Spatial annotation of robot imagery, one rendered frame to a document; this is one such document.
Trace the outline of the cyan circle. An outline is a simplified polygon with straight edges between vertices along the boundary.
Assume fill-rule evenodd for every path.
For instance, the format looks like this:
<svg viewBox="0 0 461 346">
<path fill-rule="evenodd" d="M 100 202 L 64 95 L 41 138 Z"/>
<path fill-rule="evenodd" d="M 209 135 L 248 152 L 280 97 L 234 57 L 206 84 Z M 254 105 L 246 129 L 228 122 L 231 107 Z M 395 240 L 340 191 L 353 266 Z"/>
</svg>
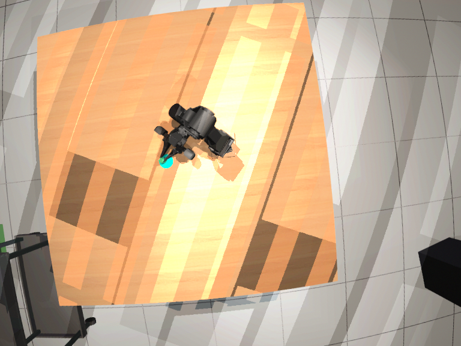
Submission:
<svg viewBox="0 0 461 346">
<path fill-rule="evenodd" d="M 165 154 L 163 157 L 166 158 L 167 155 L 168 154 Z M 163 168 L 170 168 L 172 166 L 172 164 L 173 164 L 173 158 L 172 157 L 168 158 L 166 163 L 161 163 L 161 162 L 159 162 L 159 163 Z"/>
</svg>

